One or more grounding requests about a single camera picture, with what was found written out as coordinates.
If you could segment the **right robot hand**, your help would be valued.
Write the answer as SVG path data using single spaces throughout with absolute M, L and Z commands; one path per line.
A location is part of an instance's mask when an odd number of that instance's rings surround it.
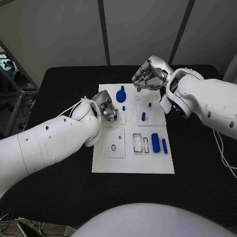
M 174 70 L 162 58 L 152 55 L 137 70 L 132 77 L 137 92 L 142 89 L 155 91 L 166 87 Z

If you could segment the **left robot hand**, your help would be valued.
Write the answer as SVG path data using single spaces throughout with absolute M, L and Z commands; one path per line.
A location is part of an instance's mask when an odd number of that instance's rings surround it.
M 102 116 L 108 121 L 117 116 L 119 110 L 115 109 L 112 98 L 107 90 L 98 92 L 91 100 L 97 103 Z

